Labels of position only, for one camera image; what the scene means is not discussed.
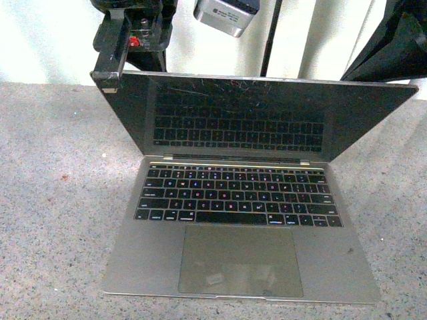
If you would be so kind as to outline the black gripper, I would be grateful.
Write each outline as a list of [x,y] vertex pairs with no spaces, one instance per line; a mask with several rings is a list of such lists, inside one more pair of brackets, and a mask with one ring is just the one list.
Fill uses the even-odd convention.
[[116,93],[125,63],[142,71],[165,71],[175,1],[92,1],[104,14],[93,41],[99,53],[90,73],[104,93]]

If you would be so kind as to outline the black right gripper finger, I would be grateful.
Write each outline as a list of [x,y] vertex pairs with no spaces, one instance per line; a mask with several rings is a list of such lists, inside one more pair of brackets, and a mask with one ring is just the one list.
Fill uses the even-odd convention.
[[426,0],[387,1],[384,17],[343,81],[426,77]]

